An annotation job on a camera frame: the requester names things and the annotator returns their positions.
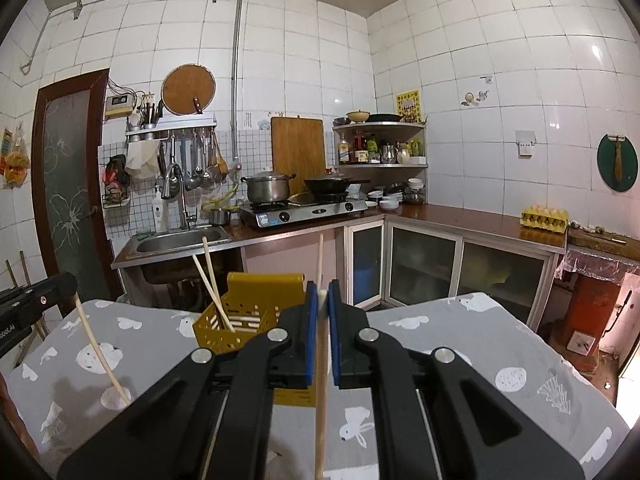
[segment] metal kettle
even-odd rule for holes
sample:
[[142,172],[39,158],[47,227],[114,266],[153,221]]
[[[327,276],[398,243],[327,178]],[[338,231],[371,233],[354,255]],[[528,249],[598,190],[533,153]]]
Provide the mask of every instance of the metal kettle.
[[380,146],[380,163],[381,164],[395,164],[398,150],[395,146],[384,144]]

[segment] brown door frame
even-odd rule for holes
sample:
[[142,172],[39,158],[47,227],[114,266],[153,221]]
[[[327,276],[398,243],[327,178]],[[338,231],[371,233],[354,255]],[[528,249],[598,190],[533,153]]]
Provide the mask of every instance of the brown door frame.
[[[82,90],[89,90],[89,107],[86,121],[86,183],[89,207],[97,207],[97,211],[90,216],[90,221],[98,251],[97,256],[111,295],[110,298],[104,299],[115,300],[122,294],[122,286],[117,272],[111,269],[113,250],[104,228],[100,184],[98,183],[98,146],[102,142],[102,111],[108,76],[108,69],[97,70],[96,72],[89,72],[52,83],[38,91],[33,119],[33,139],[31,141],[31,197],[33,199],[33,211],[35,213],[36,231],[38,233],[40,251],[42,252],[42,261],[47,271],[47,276],[52,276],[59,273],[60,269],[58,268],[58,261],[56,260],[53,241],[51,240],[44,188],[44,119],[49,102]],[[66,315],[75,308],[75,305],[72,302],[65,303],[65,306],[60,305],[60,308],[67,311],[62,313]]]

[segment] plastic wrap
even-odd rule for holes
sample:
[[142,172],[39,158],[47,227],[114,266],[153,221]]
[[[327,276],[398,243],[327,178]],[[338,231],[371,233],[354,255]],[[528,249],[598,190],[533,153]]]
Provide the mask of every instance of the plastic wrap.
[[[562,278],[562,272],[578,272],[596,280],[622,285],[627,274],[640,275],[640,262],[622,256],[594,251],[585,247],[567,245],[564,258],[556,269],[556,278]],[[632,280],[632,288],[640,292],[640,280]]]

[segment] gray tablecloth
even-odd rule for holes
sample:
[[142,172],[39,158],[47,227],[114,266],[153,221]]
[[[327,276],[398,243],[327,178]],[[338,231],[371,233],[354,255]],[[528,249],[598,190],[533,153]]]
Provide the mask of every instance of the gray tablecloth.
[[[196,348],[194,315],[89,301],[89,321],[116,377],[133,399]],[[371,312],[373,327],[405,347],[449,346],[580,461],[591,479],[628,427],[607,399],[542,339],[478,293]],[[8,379],[45,469],[60,464],[123,408],[76,312]],[[328,393],[325,477],[378,477],[369,390]],[[311,480],[315,410],[274,406],[267,478]]]

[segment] yellow poster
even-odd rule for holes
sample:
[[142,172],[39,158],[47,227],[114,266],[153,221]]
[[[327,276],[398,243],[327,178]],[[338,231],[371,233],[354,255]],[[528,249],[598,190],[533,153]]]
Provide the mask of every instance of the yellow poster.
[[421,123],[420,93],[417,90],[396,96],[396,113],[402,116],[404,123]]

